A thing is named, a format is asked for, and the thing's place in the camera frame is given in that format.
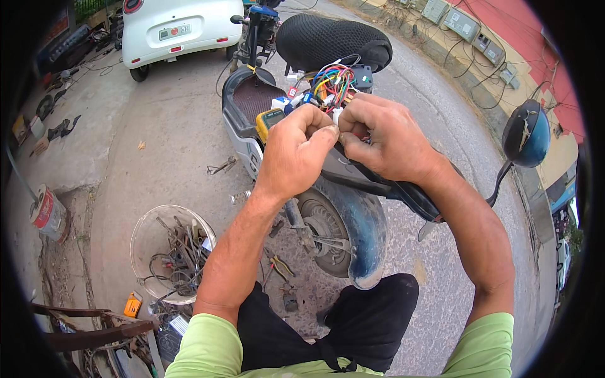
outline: round mirror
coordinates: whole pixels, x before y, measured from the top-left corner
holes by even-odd
[[[526,100],[512,112],[502,133],[502,148],[508,160],[525,168],[540,164],[551,145],[551,130],[540,104]]]

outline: multimeter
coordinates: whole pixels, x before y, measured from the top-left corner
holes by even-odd
[[[279,108],[267,110],[257,115],[257,132],[263,143],[267,143],[269,129],[286,118],[284,111]]]

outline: blue fender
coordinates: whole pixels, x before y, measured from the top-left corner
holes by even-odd
[[[378,197],[322,177],[313,187],[332,203],[347,229],[351,243],[348,277],[361,290],[373,288],[382,278],[387,244],[387,219]]]

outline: pliers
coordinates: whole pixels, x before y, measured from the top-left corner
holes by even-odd
[[[285,262],[280,260],[279,256],[277,256],[276,254],[274,254],[273,252],[271,252],[269,249],[267,249],[265,247],[263,247],[263,249],[264,249],[267,257],[269,258],[269,261],[271,262],[271,266],[275,269],[277,274],[279,274],[286,282],[289,281],[288,277],[286,277],[286,275],[280,270],[280,268],[279,268],[280,265],[286,270],[286,272],[290,273],[290,275],[292,277],[296,277],[296,275],[294,274],[292,269],[290,269],[288,264],[286,264]]]

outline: red wall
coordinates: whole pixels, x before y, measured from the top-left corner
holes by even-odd
[[[529,74],[539,84],[552,79],[558,59],[540,34],[542,24],[523,0],[447,0],[453,7],[475,16],[511,45],[532,67]],[[557,103],[555,113],[563,134],[572,131],[578,143],[584,139],[584,128],[574,89],[563,62],[559,62],[553,83],[544,83],[542,92],[550,89]]]

